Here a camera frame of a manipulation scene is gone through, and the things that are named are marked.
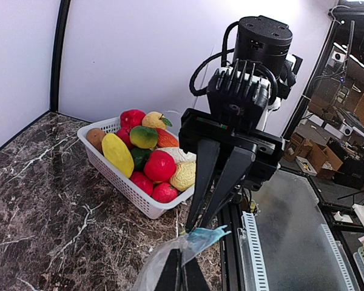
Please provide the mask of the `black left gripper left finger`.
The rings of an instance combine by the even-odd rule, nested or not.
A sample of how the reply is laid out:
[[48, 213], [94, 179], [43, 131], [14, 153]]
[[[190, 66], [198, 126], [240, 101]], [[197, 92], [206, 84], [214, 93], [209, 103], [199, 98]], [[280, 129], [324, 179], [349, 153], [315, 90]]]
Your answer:
[[172, 249], [162, 269], [155, 291], [180, 291], [181, 289], [181, 252]]

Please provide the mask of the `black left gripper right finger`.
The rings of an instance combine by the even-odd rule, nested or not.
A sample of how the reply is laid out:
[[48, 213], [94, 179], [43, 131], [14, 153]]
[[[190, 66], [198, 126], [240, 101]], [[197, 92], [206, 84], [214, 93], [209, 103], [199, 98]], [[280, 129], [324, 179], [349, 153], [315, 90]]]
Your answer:
[[181, 290], [183, 291], [209, 291], [209, 286], [194, 258], [181, 269]]

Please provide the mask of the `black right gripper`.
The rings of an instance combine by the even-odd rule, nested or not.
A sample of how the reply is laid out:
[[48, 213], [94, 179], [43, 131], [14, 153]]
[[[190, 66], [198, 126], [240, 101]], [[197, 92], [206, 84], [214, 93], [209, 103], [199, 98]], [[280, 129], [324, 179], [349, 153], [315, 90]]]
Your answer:
[[220, 176], [202, 216], [200, 227], [206, 227], [231, 198], [231, 191], [241, 184], [257, 191], [269, 181], [284, 155], [285, 140], [254, 129], [241, 131], [215, 121], [205, 112], [187, 109], [181, 117], [178, 134], [180, 149], [194, 153], [196, 159], [195, 190], [186, 230], [193, 230], [203, 209], [212, 177]]

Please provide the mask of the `large clear zip bag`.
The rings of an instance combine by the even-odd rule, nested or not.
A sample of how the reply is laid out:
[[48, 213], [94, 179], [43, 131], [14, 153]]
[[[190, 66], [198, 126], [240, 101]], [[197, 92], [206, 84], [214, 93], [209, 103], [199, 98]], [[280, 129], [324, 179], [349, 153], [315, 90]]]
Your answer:
[[169, 252], [179, 249], [181, 252], [181, 268], [190, 260], [196, 258], [201, 252], [215, 244], [219, 239], [231, 233], [225, 230], [227, 226], [216, 229], [196, 228], [177, 238], [166, 241], [150, 253], [142, 266], [139, 275], [132, 287], [133, 290], [155, 290], [162, 269], [166, 263]]

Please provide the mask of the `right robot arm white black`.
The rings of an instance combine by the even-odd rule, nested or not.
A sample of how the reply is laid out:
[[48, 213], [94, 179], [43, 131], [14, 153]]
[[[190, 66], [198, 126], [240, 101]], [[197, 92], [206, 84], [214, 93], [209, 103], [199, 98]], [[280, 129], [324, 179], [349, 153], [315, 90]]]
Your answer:
[[287, 24], [265, 16], [233, 22], [235, 47], [224, 37], [220, 66], [206, 87], [190, 92], [207, 97], [209, 111], [187, 109], [181, 117], [180, 148], [196, 156], [195, 189], [186, 232], [206, 227], [237, 194], [256, 191], [276, 172], [283, 138], [266, 133], [268, 114], [280, 107], [296, 82], [302, 59], [289, 54]]

